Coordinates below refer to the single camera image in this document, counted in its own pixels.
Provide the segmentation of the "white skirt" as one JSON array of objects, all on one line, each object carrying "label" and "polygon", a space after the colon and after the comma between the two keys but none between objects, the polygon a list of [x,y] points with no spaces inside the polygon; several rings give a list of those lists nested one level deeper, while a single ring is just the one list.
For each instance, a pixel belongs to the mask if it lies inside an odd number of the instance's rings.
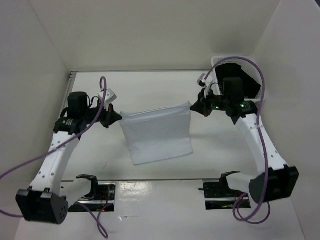
[{"label": "white skirt", "polygon": [[190,137],[191,103],[120,115],[133,165],[187,156],[194,152]]}]

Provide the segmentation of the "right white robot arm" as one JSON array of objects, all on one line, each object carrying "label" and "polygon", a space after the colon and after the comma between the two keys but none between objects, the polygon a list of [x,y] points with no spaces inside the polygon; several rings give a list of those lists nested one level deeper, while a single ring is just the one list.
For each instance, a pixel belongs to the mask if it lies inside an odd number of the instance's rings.
[{"label": "right white robot arm", "polygon": [[214,83],[206,80],[204,74],[197,84],[202,90],[190,110],[205,117],[213,111],[225,112],[243,135],[257,168],[257,175],[239,171],[223,173],[219,179],[219,192],[229,197],[240,191],[251,196],[256,204],[289,198],[299,171],[295,166],[289,166],[277,151],[258,115],[256,104],[245,100],[243,81],[239,77],[225,78],[221,95],[214,94]]}]

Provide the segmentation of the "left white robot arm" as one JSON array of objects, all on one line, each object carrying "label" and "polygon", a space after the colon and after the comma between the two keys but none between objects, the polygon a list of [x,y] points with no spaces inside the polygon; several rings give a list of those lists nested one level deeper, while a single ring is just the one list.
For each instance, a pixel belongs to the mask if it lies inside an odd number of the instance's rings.
[{"label": "left white robot arm", "polygon": [[67,107],[54,125],[53,138],[48,155],[27,189],[18,190],[15,200],[23,218],[29,222],[60,225],[69,208],[79,199],[93,200],[100,188],[94,175],[80,174],[71,188],[62,188],[62,179],[69,160],[79,144],[84,130],[101,123],[105,128],[122,119],[115,112],[112,102],[116,94],[108,89],[98,95],[93,107],[86,92],[72,92],[67,97]]}]

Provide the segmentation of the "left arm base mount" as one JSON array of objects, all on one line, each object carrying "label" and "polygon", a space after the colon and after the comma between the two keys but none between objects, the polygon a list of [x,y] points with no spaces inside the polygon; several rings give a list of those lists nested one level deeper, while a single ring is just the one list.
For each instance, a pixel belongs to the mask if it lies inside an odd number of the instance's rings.
[{"label": "left arm base mount", "polygon": [[86,212],[80,206],[83,204],[92,212],[113,212],[115,209],[116,183],[110,181],[99,181],[95,175],[80,174],[76,180],[84,180],[90,183],[89,192],[86,192],[76,203],[69,206],[70,213]]}]

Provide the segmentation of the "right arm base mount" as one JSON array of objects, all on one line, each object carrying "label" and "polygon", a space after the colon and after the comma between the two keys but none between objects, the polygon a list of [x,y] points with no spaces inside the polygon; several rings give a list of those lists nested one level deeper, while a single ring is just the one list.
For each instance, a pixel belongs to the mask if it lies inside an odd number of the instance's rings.
[{"label": "right arm base mount", "polygon": [[220,178],[207,178],[198,189],[204,195],[206,210],[232,210],[236,200],[243,194],[239,190],[224,189]]}]

